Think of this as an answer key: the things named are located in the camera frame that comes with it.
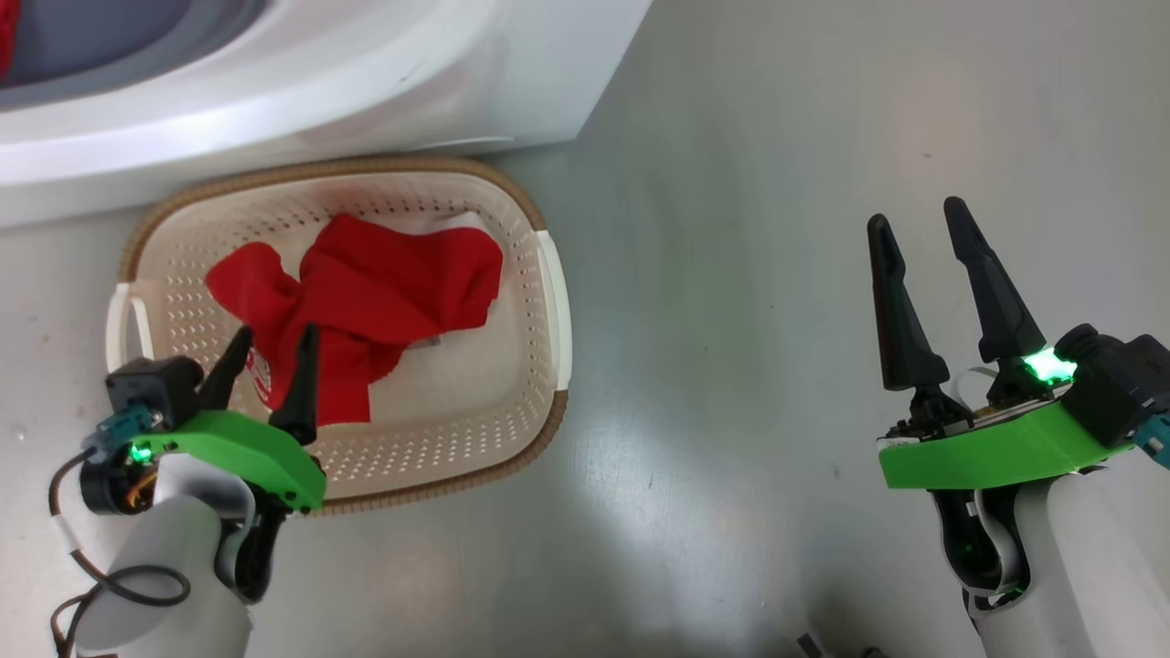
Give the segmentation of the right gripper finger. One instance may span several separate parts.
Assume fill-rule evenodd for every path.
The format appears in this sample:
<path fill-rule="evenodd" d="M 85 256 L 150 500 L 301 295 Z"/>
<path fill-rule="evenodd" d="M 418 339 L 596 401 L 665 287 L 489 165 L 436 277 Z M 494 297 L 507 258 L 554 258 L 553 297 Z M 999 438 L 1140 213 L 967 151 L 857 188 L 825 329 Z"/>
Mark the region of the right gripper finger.
<path fill-rule="evenodd" d="M 903 391 L 938 388 L 952 378 L 931 349 L 904 283 L 906 262 L 890 222 L 874 214 L 867 222 L 878 351 L 883 388 Z"/>
<path fill-rule="evenodd" d="M 1046 341 L 997 253 L 980 231 L 968 204 L 949 196 L 943 211 L 954 258 L 968 270 L 982 336 L 984 363 L 1023 358 L 1040 352 Z"/>

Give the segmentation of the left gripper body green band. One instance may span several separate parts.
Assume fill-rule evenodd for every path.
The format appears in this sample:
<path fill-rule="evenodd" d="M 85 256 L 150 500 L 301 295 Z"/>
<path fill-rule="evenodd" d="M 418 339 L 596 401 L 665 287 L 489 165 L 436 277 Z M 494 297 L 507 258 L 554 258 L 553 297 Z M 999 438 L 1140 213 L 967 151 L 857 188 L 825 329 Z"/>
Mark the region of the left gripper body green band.
<path fill-rule="evenodd" d="M 192 455 L 255 484 L 296 512 L 318 510 L 324 503 L 326 477 L 314 455 L 284 430 L 230 409 L 200 411 L 178 430 L 139 434 L 131 445 L 153 455 Z"/>

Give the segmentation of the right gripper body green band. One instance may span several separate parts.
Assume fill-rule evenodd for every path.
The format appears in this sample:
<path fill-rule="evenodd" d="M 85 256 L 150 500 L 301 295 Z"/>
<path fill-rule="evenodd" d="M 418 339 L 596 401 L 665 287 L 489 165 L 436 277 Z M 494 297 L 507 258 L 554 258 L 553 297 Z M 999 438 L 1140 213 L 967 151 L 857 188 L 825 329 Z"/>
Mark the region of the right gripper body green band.
<path fill-rule="evenodd" d="M 1040 398 L 971 411 L 929 376 L 918 384 L 881 361 L 883 388 L 915 391 L 911 417 L 878 443 L 878 461 L 890 491 L 992 491 L 1090 468 L 1133 448 L 1103 447 L 1058 403 L 1076 366 L 1057 358 L 1025 358 L 1011 371 Z"/>

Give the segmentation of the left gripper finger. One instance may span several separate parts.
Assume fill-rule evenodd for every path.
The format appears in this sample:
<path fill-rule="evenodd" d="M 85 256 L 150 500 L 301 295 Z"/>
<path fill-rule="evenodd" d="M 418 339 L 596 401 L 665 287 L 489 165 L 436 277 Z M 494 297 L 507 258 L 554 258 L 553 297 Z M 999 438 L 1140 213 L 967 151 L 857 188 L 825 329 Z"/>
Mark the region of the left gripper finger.
<path fill-rule="evenodd" d="M 280 407 L 269 414 L 271 429 L 283 430 L 305 447 L 317 439 L 319 329 L 307 324 L 295 351 L 292 379 Z"/>
<path fill-rule="evenodd" d="M 239 373 L 245 370 L 252 350 L 252 329 L 240 325 L 230 337 L 221 358 L 212 366 L 199 388 L 199 407 L 228 409 Z"/>

